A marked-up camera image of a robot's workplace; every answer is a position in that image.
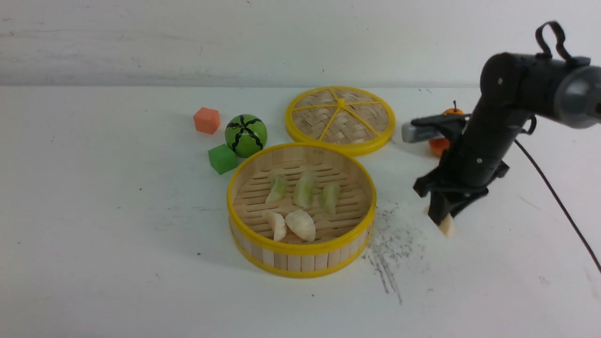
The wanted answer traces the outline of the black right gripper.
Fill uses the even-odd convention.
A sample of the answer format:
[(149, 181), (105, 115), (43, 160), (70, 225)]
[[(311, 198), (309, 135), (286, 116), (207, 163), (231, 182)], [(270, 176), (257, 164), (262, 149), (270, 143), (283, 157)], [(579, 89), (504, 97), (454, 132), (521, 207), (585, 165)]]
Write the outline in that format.
[(413, 189), (430, 196), (428, 216), (439, 225), (484, 197), (488, 186), (509, 170), (505, 154), (520, 133), (532, 134), (535, 117), (519, 107), (520, 88), (534, 56), (501, 53), (487, 60), (479, 80), (481, 96), (462, 136), (443, 151), (438, 166)]

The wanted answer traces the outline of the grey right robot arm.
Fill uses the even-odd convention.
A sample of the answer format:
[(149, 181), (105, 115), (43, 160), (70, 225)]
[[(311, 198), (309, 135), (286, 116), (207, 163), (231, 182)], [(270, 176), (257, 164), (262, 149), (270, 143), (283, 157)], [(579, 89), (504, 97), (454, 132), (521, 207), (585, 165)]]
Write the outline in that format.
[(430, 196), (434, 224), (487, 195), (489, 184), (509, 170), (505, 154), (520, 133), (534, 132), (538, 116), (573, 129), (599, 124), (600, 68), (569, 54), (556, 21), (539, 26), (535, 40), (537, 54), (502, 52), (487, 60), (471, 114), (438, 114), (403, 125), (406, 143), (449, 141), (438, 166), (413, 186), (420, 197)]

